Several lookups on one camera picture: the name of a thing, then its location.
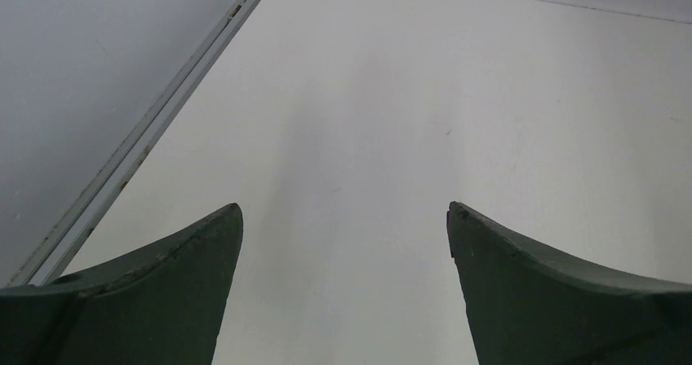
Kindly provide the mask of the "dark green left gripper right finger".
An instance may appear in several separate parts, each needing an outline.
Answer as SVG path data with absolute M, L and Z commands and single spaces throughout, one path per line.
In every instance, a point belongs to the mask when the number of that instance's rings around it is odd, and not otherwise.
M 479 363 L 690 363 L 690 285 L 572 256 L 459 202 L 446 228 Z

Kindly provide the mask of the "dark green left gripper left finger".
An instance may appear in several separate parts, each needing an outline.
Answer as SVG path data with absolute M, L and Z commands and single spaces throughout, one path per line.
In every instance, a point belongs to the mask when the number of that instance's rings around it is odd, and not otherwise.
M 242 239 L 231 203 L 102 264 L 3 289 L 2 363 L 211 363 Z

